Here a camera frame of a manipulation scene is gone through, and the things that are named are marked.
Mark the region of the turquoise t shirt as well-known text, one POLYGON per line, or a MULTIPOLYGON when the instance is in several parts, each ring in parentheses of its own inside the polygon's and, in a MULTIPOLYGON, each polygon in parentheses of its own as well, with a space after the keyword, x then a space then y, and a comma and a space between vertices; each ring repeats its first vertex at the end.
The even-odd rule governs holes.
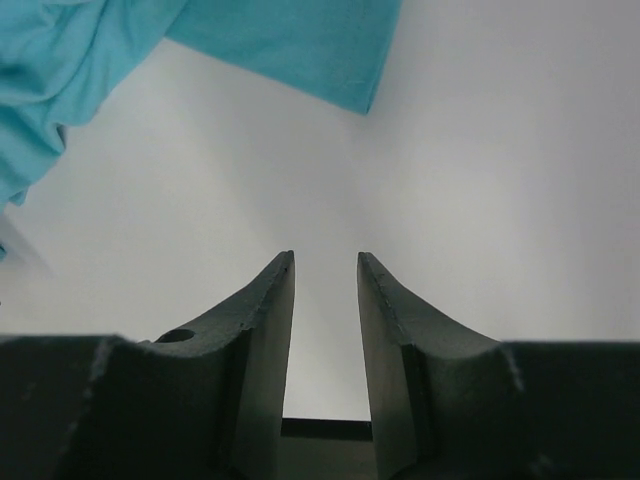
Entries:
POLYGON ((1 202, 20 205, 164 39, 367 113, 397 1, 5 1, 1 5, 1 202))

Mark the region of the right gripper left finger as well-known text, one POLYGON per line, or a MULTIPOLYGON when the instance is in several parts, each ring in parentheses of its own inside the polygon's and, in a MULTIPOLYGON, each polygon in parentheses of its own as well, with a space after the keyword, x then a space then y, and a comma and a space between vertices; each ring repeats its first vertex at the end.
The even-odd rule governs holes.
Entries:
POLYGON ((5 479, 274 479, 292 252, 156 341, 1 340, 5 479))

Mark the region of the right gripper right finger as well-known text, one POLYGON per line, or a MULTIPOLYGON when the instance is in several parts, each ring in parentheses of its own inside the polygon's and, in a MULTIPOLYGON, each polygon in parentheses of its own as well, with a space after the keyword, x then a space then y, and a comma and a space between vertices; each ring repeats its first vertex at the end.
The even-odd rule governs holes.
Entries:
POLYGON ((382 479, 635 479, 635 342, 496 341, 360 253, 357 289, 382 479))

